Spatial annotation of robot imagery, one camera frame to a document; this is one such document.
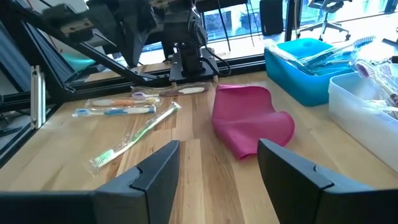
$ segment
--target blue plastic container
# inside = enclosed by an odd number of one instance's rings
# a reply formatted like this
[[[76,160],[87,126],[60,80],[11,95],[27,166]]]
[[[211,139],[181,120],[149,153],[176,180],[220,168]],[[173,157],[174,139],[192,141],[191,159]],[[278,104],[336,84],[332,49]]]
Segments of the blue plastic container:
[[[298,57],[308,57],[332,45],[317,39],[298,39],[278,44],[278,47]],[[282,87],[290,96],[304,106],[317,106],[329,101],[329,80],[340,75],[336,70],[329,70],[319,76],[307,75],[269,51],[264,53],[268,77]]]

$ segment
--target pink rubber mat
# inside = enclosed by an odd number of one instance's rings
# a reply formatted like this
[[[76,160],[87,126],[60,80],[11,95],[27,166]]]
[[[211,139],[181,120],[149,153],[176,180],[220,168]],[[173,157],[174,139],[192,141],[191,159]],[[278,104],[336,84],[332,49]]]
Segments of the pink rubber mat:
[[[286,145],[295,127],[288,113],[275,111],[271,93],[259,86],[218,85],[211,122],[237,159],[256,154],[260,138]]]

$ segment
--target toothbrush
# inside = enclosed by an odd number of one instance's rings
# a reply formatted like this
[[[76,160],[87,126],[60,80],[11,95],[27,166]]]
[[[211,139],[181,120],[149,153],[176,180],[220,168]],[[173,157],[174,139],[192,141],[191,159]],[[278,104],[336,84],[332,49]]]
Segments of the toothbrush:
[[[373,68],[372,65],[368,64],[363,60],[358,60],[355,63],[355,67],[358,70],[358,73],[362,75],[364,78],[372,78],[380,87],[389,95],[392,103],[395,107],[398,106],[398,95],[394,92],[389,86],[386,85],[385,81],[379,78],[377,75],[377,71]]]
[[[306,73],[307,75],[316,75],[313,73],[311,70],[307,68],[308,63],[298,60],[296,57],[294,57],[292,54],[281,50],[278,46],[275,44],[268,45],[266,46],[266,50],[274,54],[276,57],[279,57],[282,60],[287,61],[290,63],[292,66],[296,67],[299,69],[301,72]]]
[[[132,94],[132,97],[137,100],[143,100],[145,98],[150,97],[167,97],[167,96],[177,96],[177,95],[188,95],[194,93],[203,93],[207,89],[205,87],[193,87],[193,88],[184,88],[182,90],[170,90],[165,91],[163,93],[154,94],[154,95],[147,95],[143,92],[135,92]]]
[[[144,113],[156,113],[155,107],[141,107],[141,108],[123,108],[123,109],[108,109],[108,110],[97,110],[97,109],[77,109],[73,114],[74,117],[78,116],[115,116],[123,114],[144,114]]]
[[[363,47],[363,46],[373,42],[374,39],[376,39],[375,36],[364,37],[364,38],[356,40],[352,44],[346,45],[344,47],[336,47],[336,48],[332,47],[331,49],[326,49],[323,52],[320,52],[319,54],[316,54],[314,56],[303,58],[302,61],[307,62],[309,64],[313,64],[315,62],[319,62],[321,60],[324,60],[324,59],[328,58],[329,56],[331,56],[331,55],[333,55],[335,53],[338,53],[341,50],[344,50],[345,48],[353,46],[354,48],[358,49],[360,47]]]
[[[331,62],[325,62],[325,63],[320,63],[318,65],[313,65],[312,67],[326,67],[329,65],[338,65],[341,63],[349,63],[349,60],[335,60],[335,61],[331,61]]]
[[[124,146],[122,149],[120,149],[117,152],[115,152],[114,149],[107,150],[106,152],[104,152],[100,156],[98,156],[97,158],[91,159],[90,160],[91,165],[93,165],[93,167],[96,170],[99,170],[101,167],[103,167],[107,163],[111,162],[114,158],[120,156],[121,154],[123,154],[127,150],[129,150],[142,137],[144,137],[152,128],[157,126],[165,118],[167,118],[168,116],[177,112],[180,109],[181,109],[181,106],[178,105],[177,103],[173,102],[171,107],[169,107],[169,109],[167,111],[164,111],[160,115],[156,116],[154,119],[152,119],[150,122],[148,122],[143,129],[141,129],[137,134],[135,134],[126,146]]]
[[[157,98],[146,98],[143,100],[133,99],[115,99],[115,100],[94,100],[93,106],[132,106],[135,104],[145,103],[153,105],[157,102]]]

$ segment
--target clear plastic container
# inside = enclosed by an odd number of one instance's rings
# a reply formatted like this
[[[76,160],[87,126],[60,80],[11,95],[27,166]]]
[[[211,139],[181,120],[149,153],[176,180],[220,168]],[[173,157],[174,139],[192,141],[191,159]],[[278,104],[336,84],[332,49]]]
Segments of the clear plastic container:
[[[398,172],[398,120],[371,106],[380,99],[378,87],[356,73],[331,78],[330,118]]]

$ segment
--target wooden tabletop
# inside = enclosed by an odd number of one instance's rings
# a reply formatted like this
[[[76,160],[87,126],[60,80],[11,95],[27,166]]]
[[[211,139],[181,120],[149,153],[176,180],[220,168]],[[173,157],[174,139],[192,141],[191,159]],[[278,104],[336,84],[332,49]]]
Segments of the wooden tabletop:
[[[266,72],[222,78],[220,83],[268,88],[275,108],[295,120],[290,150],[375,188],[398,187],[398,175],[331,121],[327,105],[303,107]],[[170,223],[278,223],[257,158],[237,161],[214,135],[210,123],[214,96],[212,88],[165,99],[159,111],[171,100],[182,109],[95,176],[84,162],[140,128],[151,115],[72,118],[85,101],[66,103],[0,169],[0,190],[95,189],[179,139],[180,178]]]

